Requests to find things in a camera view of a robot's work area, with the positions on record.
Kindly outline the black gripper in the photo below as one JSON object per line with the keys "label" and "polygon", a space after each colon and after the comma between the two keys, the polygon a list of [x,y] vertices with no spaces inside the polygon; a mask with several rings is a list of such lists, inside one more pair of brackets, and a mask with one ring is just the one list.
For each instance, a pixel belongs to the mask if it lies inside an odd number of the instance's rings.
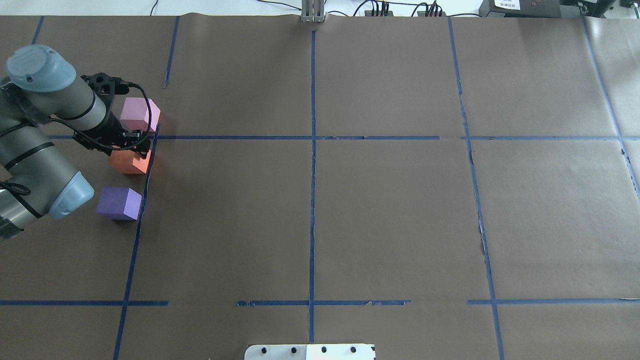
{"label": "black gripper", "polygon": [[74,141],[87,150],[103,153],[129,150],[135,153],[148,153],[151,149],[149,133],[140,129],[127,131],[119,125],[110,125],[102,129],[73,129],[73,131]]}

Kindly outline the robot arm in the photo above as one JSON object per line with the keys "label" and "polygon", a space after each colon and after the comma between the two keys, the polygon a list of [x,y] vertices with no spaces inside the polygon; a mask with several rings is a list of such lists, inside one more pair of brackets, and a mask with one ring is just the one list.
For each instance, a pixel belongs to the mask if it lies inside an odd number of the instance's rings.
{"label": "robot arm", "polygon": [[0,116],[1,168],[10,175],[1,182],[3,241],[46,215],[63,219],[95,194],[43,132],[45,125],[66,126],[87,150],[106,155],[133,151],[147,157],[152,126],[126,130],[112,112],[115,96],[126,95],[132,88],[142,89],[103,72],[78,75],[58,51],[41,44],[21,47],[7,59]]}

